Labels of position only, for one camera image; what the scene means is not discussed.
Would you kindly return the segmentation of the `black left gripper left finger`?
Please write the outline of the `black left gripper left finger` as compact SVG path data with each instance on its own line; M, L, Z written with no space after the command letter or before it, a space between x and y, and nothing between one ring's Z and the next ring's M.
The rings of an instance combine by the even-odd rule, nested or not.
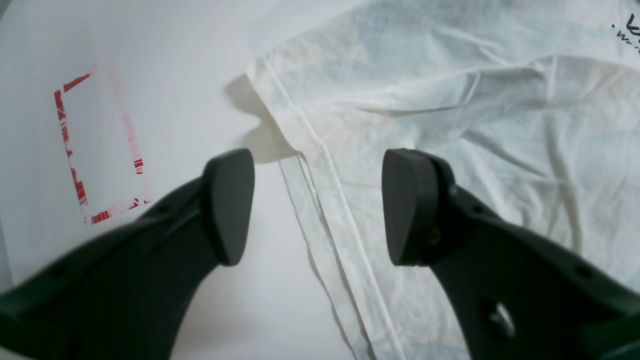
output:
M213 157L135 221L2 294L2 348L35 360L169 359L202 281L242 259L254 187L250 150Z

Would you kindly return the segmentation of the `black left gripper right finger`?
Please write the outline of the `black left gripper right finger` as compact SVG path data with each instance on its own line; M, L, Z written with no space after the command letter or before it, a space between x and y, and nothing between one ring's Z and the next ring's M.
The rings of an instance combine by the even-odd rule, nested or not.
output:
M382 207L391 262L430 268L473 360L639 358L638 293L502 219L444 159L387 150Z

